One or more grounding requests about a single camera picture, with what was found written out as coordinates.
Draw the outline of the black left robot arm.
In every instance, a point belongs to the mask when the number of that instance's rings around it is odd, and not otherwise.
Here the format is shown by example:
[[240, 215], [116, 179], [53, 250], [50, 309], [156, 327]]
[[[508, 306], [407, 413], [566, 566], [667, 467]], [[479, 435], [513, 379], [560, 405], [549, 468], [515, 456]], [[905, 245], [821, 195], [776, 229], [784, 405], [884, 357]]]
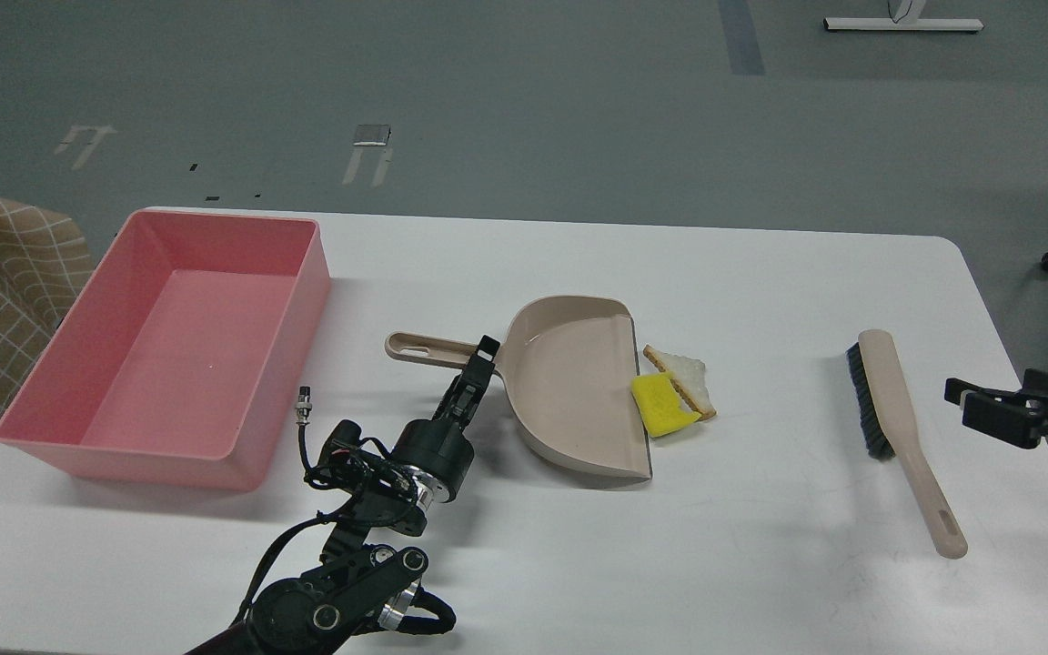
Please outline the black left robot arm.
[[454, 629], [452, 607], [423, 588], [425, 551], [371, 543], [369, 534], [389, 529], [418, 538], [431, 506], [457, 496], [475, 457], [466, 431], [492, 383], [499, 347], [487, 336], [461, 347], [458, 375], [439, 406], [405, 425], [395, 447], [344, 419], [312, 457], [312, 403], [309, 389], [299, 390], [303, 480], [315, 490], [345, 492], [347, 500], [274, 540], [236, 617], [196, 647], [198, 654], [333, 654], [379, 631], [431, 637]]

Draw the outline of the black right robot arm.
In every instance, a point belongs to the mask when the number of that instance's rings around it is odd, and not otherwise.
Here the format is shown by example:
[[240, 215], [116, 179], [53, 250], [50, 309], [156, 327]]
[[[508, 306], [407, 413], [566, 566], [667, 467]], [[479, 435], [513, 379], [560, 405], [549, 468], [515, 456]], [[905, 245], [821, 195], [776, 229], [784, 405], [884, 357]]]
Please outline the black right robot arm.
[[1032, 450], [1048, 437], [1048, 372], [1024, 371], [1022, 388], [983, 388], [948, 378], [944, 399], [962, 411], [962, 423], [1003, 443]]

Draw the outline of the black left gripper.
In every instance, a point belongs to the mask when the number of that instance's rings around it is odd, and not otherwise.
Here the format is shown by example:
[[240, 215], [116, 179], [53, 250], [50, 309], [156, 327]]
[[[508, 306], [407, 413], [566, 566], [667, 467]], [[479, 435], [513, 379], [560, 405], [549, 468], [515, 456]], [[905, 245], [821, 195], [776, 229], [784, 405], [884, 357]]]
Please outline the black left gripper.
[[497, 339], [484, 335], [473, 356], [450, 383], [434, 411], [435, 419], [411, 420], [392, 450], [392, 459], [397, 464], [434, 480], [432, 488], [442, 492], [442, 497], [437, 495], [438, 502], [453, 501], [470, 473], [475, 452], [465, 430], [487, 393], [499, 348]]

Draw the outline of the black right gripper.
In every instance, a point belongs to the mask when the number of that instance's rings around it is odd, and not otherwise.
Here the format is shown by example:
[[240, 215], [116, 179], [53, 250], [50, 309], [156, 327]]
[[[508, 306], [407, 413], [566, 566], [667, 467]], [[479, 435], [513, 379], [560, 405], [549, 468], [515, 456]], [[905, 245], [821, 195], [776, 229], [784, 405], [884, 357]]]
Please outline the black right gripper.
[[1019, 391], [985, 388], [961, 378], [944, 383], [945, 401], [962, 408], [962, 423], [1002, 443], [1033, 450], [1048, 437], [1048, 372], [1024, 371], [1023, 394]]

